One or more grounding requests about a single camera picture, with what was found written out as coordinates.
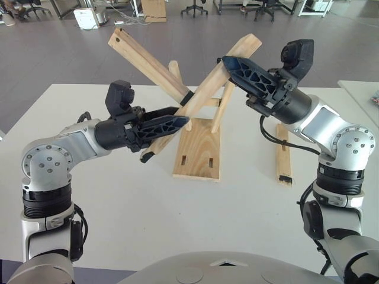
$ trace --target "black cable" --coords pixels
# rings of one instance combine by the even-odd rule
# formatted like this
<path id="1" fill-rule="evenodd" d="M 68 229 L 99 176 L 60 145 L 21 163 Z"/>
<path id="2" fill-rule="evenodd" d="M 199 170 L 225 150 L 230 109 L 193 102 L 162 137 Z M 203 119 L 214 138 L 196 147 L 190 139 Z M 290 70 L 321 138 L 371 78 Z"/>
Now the black cable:
<path id="1" fill-rule="evenodd" d="M 300 205 L 300 213 L 301 213 L 301 216 L 303 216 L 303 209 L 304 209 L 304 204 L 306 203 L 307 201 L 307 198 L 308 196 L 310 195 L 310 193 L 312 192 L 313 190 L 313 183 L 311 183 L 307 189 L 303 192 L 303 194 L 301 195 L 300 197 L 300 201 L 296 202 L 297 204 Z"/>
<path id="2" fill-rule="evenodd" d="M 91 114 L 88 111 L 86 111 L 83 114 L 81 114 L 81 116 L 78 118 L 78 121 L 76 123 L 80 123 L 85 120 L 91 120 L 91 119 L 92 119 Z"/>
<path id="3" fill-rule="evenodd" d="M 325 273 L 327 272 L 327 270 L 330 268 L 331 265 L 332 265 L 332 262 L 330 261 L 330 259 L 326 259 L 325 265 L 322 268 L 320 274 L 325 275 Z"/>
<path id="4" fill-rule="evenodd" d="M 73 206 L 74 206 L 75 213 L 77 213 L 82 220 L 82 228 L 84 225 L 84 236 L 83 236 L 83 244 L 84 244 L 85 240 L 87 239 L 87 236 L 88 236 L 88 223 L 87 223 L 86 218 L 84 217 L 84 213 L 83 213 L 82 208 L 77 206 L 77 204 L 74 204 Z"/>
<path id="5" fill-rule="evenodd" d="M 292 148 L 298 148 L 298 149 L 302 149 L 302 150 L 305 150 L 305 151 L 309 151 L 309 152 L 311 152 L 313 154 L 316 154 L 316 155 L 320 154 L 320 152 L 318 152 L 317 150 L 315 150 L 313 148 L 305 147 L 305 146 L 300 146 L 300 145 L 296 145 L 296 144 L 292 144 L 292 143 L 289 143 L 289 142 L 287 142 L 285 140 L 280 140 L 280 139 L 277 139 L 276 137 L 272 136 L 264 128 L 264 126 L 263 126 L 263 121 L 264 120 L 265 120 L 265 116 L 262 115 L 261 118 L 259 119 L 259 128 L 261 129 L 261 133 L 262 133 L 263 137 L 265 137 L 268 141 L 273 142 L 275 144 L 283 145 L 283 146 L 288 146 L 288 147 L 292 147 Z"/>

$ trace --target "wooden block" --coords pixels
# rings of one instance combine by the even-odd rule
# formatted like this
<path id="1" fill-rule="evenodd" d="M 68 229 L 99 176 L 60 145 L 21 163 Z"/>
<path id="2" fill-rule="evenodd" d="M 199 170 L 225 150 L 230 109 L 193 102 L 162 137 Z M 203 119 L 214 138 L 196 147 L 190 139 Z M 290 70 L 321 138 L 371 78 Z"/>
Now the wooden block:
<path id="1" fill-rule="evenodd" d="M 173 176 L 220 180 L 220 130 L 211 133 L 212 120 L 192 119 L 192 130 L 182 131 Z"/>
<path id="2" fill-rule="evenodd" d="M 122 28 L 115 29 L 108 44 L 178 103 L 190 91 Z"/>
<path id="3" fill-rule="evenodd" d="M 253 34 L 248 34 L 241 38 L 232 47 L 227 55 L 248 58 L 258 49 L 259 46 L 261 46 L 261 44 L 261 41 Z M 224 64 L 222 62 L 217 64 L 206 79 L 196 89 L 195 95 L 185 106 L 176 112 L 176 115 L 193 117 L 217 92 L 217 90 L 229 80 L 229 77 L 229 73 L 224 67 Z M 154 154 L 158 154 L 173 139 L 173 137 L 174 134 L 156 139 L 150 147 L 142 153 L 140 160 L 146 163 Z"/>
<path id="4" fill-rule="evenodd" d="M 282 125 L 277 125 L 277 138 L 288 141 L 288 131 Z M 288 146 L 277 145 L 277 181 L 292 186 L 291 154 Z"/>
<path id="5" fill-rule="evenodd" d="M 141 0 L 145 22 L 165 22 L 165 0 Z"/>
<path id="6" fill-rule="evenodd" d="M 212 122 L 212 133 L 216 133 L 219 129 L 221 123 L 221 117 L 223 117 L 224 111 L 226 110 L 227 103 L 230 101 L 232 97 L 232 93 L 235 89 L 235 85 L 231 83 L 231 81 L 227 81 L 225 83 L 225 88 L 223 92 L 223 96 L 221 97 L 220 107 L 217 109 L 216 114 L 214 115 Z"/>
<path id="7" fill-rule="evenodd" d="M 180 73 L 180 69 L 179 69 L 179 64 L 177 61 L 175 60 L 171 60 L 169 63 L 168 63 L 168 70 L 176 77 L 180 80 L 180 82 L 183 83 L 183 78 L 182 78 L 182 75 Z M 187 124 L 185 125 L 185 129 L 187 131 L 191 131 L 192 129 L 192 121 L 189 120 L 187 122 Z"/>

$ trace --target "cable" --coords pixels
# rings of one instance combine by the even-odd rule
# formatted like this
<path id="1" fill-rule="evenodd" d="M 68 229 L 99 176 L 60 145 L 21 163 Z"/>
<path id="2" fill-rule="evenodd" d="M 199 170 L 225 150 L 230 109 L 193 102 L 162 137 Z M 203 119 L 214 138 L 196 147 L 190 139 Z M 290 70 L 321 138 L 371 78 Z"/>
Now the cable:
<path id="1" fill-rule="evenodd" d="M 88 236 L 88 223 L 87 223 L 86 218 L 84 217 L 84 213 L 83 213 L 82 208 L 77 206 L 77 204 L 74 204 L 73 208 L 74 208 L 75 213 L 77 213 L 82 220 L 82 228 L 84 225 L 84 236 L 83 236 L 83 244 L 84 244 L 85 240 L 87 239 L 87 236 Z"/>
<path id="2" fill-rule="evenodd" d="M 264 128 L 264 126 L 263 126 L 263 121 L 264 120 L 265 120 L 265 116 L 262 115 L 261 118 L 259 119 L 259 127 L 261 129 L 261 133 L 262 133 L 263 137 L 265 137 L 268 141 L 273 142 L 275 144 L 283 145 L 283 146 L 288 146 L 288 147 L 292 147 L 292 148 L 298 148 L 298 149 L 302 149 L 302 150 L 305 150 L 305 151 L 309 151 L 309 152 L 311 152 L 313 154 L 316 154 L 316 155 L 320 154 L 320 152 L 318 152 L 317 150 L 315 150 L 313 148 L 305 147 L 305 146 L 300 146 L 300 145 L 296 145 L 296 144 L 292 144 L 292 143 L 289 143 L 289 142 L 287 142 L 285 140 L 280 140 L 280 139 L 277 139 L 276 137 L 272 136 Z"/>
<path id="3" fill-rule="evenodd" d="M 125 13 L 119 11 L 118 9 L 114 8 L 111 4 L 107 3 L 110 7 L 112 7 L 113 10 L 115 10 L 116 12 L 118 12 L 122 18 L 126 19 L 124 21 L 124 25 L 150 25 L 151 23 L 150 22 L 145 22 L 143 18 L 139 18 L 139 17 L 131 17 L 131 16 L 128 16 L 126 15 Z"/>
<path id="4" fill-rule="evenodd" d="M 301 195 L 300 197 L 300 201 L 296 202 L 297 204 L 300 205 L 300 213 L 301 213 L 301 217 L 303 217 L 303 209 L 304 209 L 304 204 L 306 203 L 307 201 L 307 198 L 308 196 L 310 195 L 310 193 L 312 192 L 313 190 L 313 183 L 311 183 L 307 189 L 303 192 L 303 194 Z"/>
<path id="5" fill-rule="evenodd" d="M 352 20 L 352 21 L 354 21 L 354 22 L 358 22 L 358 23 L 360 23 L 360 24 L 362 24 L 362 25 L 366 25 L 366 26 L 368 26 L 368 27 L 379 28 L 379 25 L 371 25 L 371 24 L 367 24 L 366 22 L 361 22 L 361 21 L 358 21 L 358 20 L 356 20 L 356 19 L 354 19 L 354 18 L 350 18 L 350 17 L 346 17 L 346 16 L 338 15 L 338 14 L 336 14 L 336 13 L 334 13 L 334 12 L 330 12 L 330 11 L 329 11 L 329 13 L 331 13 L 331 14 L 333 14 L 334 16 L 337 16 L 337 17 L 346 18 L 346 19 Z"/>
<path id="6" fill-rule="evenodd" d="M 88 111 L 86 111 L 83 114 L 81 114 L 81 116 L 78 118 L 78 121 L 76 123 L 80 123 L 85 120 L 91 120 L 91 119 L 92 119 L 91 114 Z"/>
<path id="7" fill-rule="evenodd" d="M 325 275 L 325 273 L 327 272 L 327 270 L 330 268 L 330 265 L 332 265 L 332 262 L 330 261 L 330 259 L 326 259 L 326 262 L 325 262 L 325 265 L 324 267 L 322 268 L 320 274 L 321 275 Z"/>

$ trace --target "desk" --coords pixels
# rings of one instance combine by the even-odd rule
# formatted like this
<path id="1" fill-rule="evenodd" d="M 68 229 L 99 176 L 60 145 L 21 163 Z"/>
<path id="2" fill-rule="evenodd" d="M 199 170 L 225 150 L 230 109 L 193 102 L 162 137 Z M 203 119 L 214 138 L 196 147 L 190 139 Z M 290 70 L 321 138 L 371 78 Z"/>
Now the desk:
<path id="1" fill-rule="evenodd" d="M 147 111 L 177 105 L 157 86 L 133 86 L 133 105 Z M 0 259 L 21 260 L 21 151 L 38 138 L 57 134 L 84 111 L 109 117 L 107 85 L 52 85 L 0 143 Z M 374 128 L 343 89 L 303 88 L 319 95 L 351 121 Z M 179 135 L 148 163 L 127 149 L 77 165 L 72 199 L 84 211 L 89 235 L 75 266 L 140 270 L 188 251 L 245 251 L 274 257 L 319 272 L 324 257 L 303 231 L 296 201 L 315 179 L 317 156 L 292 150 L 292 188 L 275 180 L 275 147 L 259 132 L 259 114 L 236 88 L 221 128 L 221 181 L 174 179 Z M 204 107 L 199 117 L 213 117 Z M 275 133 L 277 120 L 265 126 Z M 294 135 L 290 141 L 309 145 Z M 366 169 L 365 234 L 378 238 L 378 164 L 374 152 Z"/>
<path id="2" fill-rule="evenodd" d="M 214 6 L 216 6 L 216 9 L 217 9 L 217 12 L 219 13 L 219 15 L 221 15 L 223 7 L 241 7 L 241 4 L 236 4 L 236 3 L 226 3 L 225 4 L 225 3 L 223 3 L 223 0 L 219 0 L 218 3 L 217 3 L 217 0 L 213 0 L 213 4 L 214 4 Z M 295 13 L 297 4 L 298 4 L 298 0 L 295 0 L 294 5 L 292 6 L 292 8 L 290 8 L 288 5 L 283 3 L 283 1 L 279 0 L 275 3 L 274 7 L 284 8 L 288 12 L 290 12 L 291 15 L 293 15 Z M 260 6 L 261 6 L 260 4 L 248 4 L 248 7 L 260 7 Z"/>
<path id="3" fill-rule="evenodd" d="M 379 128 L 379 106 L 370 100 L 375 95 L 375 92 L 379 91 L 379 83 L 338 81 L 338 85 L 349 93 L 367 116 L 371 118 L 371 121 Z"/>

